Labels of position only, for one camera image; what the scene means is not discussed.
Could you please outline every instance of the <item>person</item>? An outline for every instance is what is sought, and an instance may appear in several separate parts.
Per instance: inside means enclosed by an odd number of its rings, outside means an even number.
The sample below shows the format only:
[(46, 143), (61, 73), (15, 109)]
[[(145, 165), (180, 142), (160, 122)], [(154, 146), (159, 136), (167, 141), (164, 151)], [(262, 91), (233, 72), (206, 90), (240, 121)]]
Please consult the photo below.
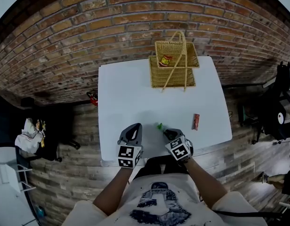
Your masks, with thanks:
[(290, 171), (287, 174), (268, 176), (265, 172), (261, 175), (262, 183), (272, 184), (275, 188), (282, 190), (283, 194), (290, 195)]
[[(192, 158), (177, 163), (151, 158), (128, 188), (133, 169), (121, 168), (93, 201), (79, 201), (63, 226), (266, 226), (263, 218), (217, 214), (257, 212), (239, 192), (224, 186)], [(206, 205), (200, 202), (196, 187)]]

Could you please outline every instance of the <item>brick wall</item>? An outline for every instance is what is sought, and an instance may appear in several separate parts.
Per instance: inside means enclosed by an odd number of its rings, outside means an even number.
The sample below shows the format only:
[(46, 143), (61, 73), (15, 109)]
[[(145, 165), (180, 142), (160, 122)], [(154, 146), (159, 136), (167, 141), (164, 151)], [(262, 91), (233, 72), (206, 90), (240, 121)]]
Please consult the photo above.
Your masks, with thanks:
[(100, 65), (147, 58), (178, 29), (213, 58), (223, 85), (263, 83), (290, 61), (290, 14), (277, 0), (49, 3), (1, 19), (9, 33), (0, 32), (0, 93), (44, 104), (87, 99)]

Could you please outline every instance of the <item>black strap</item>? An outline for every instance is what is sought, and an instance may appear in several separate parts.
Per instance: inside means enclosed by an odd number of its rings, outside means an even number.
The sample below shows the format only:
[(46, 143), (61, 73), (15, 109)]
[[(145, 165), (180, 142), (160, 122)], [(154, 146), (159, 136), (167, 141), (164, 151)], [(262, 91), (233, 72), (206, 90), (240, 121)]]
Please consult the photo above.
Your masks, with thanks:
[(232, 217), (290, 218), (290, 214), (274, 213), (274, 212), (253, 212), (253, 213), (233, 213), (224, 211), (214, 211), (214, 212)]

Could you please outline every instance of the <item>green object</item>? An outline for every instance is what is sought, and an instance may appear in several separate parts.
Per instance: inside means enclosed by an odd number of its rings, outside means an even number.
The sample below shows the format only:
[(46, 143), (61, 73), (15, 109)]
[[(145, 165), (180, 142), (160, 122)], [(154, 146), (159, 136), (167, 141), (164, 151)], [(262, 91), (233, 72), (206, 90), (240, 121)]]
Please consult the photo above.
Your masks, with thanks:
[(162, 123), (160, 123), (159, 125), (156, 126), (157, 129), (159, 129), (160, 131), (164, 131), (164, 126)]

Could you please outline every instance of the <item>graphic print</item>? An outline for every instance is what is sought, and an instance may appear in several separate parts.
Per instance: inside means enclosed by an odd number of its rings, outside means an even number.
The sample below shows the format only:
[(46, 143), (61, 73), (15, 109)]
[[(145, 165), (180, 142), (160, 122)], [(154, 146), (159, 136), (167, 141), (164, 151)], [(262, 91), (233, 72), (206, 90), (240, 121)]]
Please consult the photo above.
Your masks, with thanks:
[(131, 160), (118, 159), (120, 167), (133, 168)]
[(139, 151), (139, 153), (137, 154), (137, 157), (136, 157), (136, 161), (135, 161), (135, 165), (137, 165), (137, 162), (140, 160), (141, 158), (141, 150)]
[(134, 156), (134, 148), (128, 147), (128, 146), (120, 146), (119, 150), (119, 157), (127, 157), (127, 158), (133, 158)]
[(179, 158), (185, 156), (188, 154), (186, 148), (181, 145), (180, 147), (175, 148), (173, 151), (174, 156), (176, 157), (176, 159), (178, 160)]
[(177, 202), (175, 193), (168, 189), (164, 182), (157, 182), (151, 185), (151, 190), (143, 193), (138, 208), (151, 207), (157, 205), (156, 199), (152, 199), (155, 194), (162, 194), (164, 202), (169, 211), (163, 215), (155, 215), (143, 210), (132, 210), (129, 214), (140, 224), (156, 224), (161, 226), (176, 226), (184, 223), (191, 213), (182, 209)]
[(182, 139), (181, 139), (181, 138), (178, 138), (178, 139), (176, 139), (176, 140), (170, 142), (170, 146), (171, 146), (171, 148), (176, 147), (176, 146), (178, 146), (178, 145), (180, 145), (180, 144), (182, 144)]

